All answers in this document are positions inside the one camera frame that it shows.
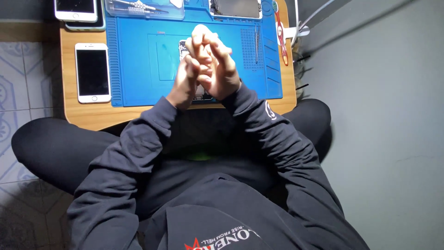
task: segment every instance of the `clasped hands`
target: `clasped hands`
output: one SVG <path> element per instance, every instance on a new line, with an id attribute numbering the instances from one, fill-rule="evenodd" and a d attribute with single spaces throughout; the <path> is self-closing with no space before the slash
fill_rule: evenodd
<path id="1" fill-rule="evenodd" d="M 226 47 L 217 33 L 205 25 L 197 25 L 186 40 L 186 55 L 179 63 L 176 79 L 166 99 L 182 111 L 189 108 L 199 85 L 217 100 L 236 92 L 241 81 L 232 50 Z"/>

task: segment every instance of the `sleeve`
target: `sleeve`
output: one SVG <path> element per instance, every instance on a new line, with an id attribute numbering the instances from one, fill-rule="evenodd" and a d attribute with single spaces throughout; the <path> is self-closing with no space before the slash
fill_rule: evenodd
<path id="1" fill-rule="evenodd" d="M 288 190 L 288 212 L 315 235 L 312 245 L 324 245 L 321 249 L 368 249 L 346 221 L 310 140 L 244 84 L 222 104 L 277 167 Z"/>
<path id="2" fill-rule="evenodd" d="M 67 211 L 72 249 L 141 249 L 135 238 L 136 183 L 151 173 L 178 112 L 162 97 L 90 163 Z"/>

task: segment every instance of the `red logo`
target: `red logo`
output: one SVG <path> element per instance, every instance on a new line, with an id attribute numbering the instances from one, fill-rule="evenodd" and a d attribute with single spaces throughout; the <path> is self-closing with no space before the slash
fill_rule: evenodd
<path id="1" fill-rule="evenodd" d="M 197 238 L 194 238 L 194 245 L 193 245 L 193 247 L 191 247 L 191 246 L 185 244 L 185 248 L 186 248 L 186 250 L 193 250 L 193 249 L 196 248 L 196 247 L 200 247 L 200 246 L 199 246 L 199 241 L 197 240 Z"/>

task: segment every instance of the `tiled floor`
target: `tiled floor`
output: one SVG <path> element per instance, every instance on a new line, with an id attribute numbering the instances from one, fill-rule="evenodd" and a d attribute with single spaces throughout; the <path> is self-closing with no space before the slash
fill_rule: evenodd
<path id="1" fill-rule="evenodd" d="M 11 137 L 40 117 L 62 117 L 60 47 L 0 43 L 0 249 L 60 250 L 69 233 L 72 196 L 39 180 L 17 162 Z"/>

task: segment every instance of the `blue silicone mat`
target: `blue silicone mat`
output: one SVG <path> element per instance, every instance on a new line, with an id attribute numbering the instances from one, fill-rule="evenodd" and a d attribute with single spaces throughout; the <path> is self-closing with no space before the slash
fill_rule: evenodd
<path id="1" fill-rule="evenodd" d="M 114 107 L 154 105 L 166 96 L 179 64 L 180 40 L 186 40 L 197 24 L 217 32 L 233 49 L 243 82 L 259 98 L 282 98 L 279 52 L 271 1 L 262 1 L 262 19 L 218 17 L 209 13 L 208 1 L 184 1 L 185 18 L 176 20 L 107 16 L 111 103 Z M 255 25 L 259 31 L 256 63 Z"/>

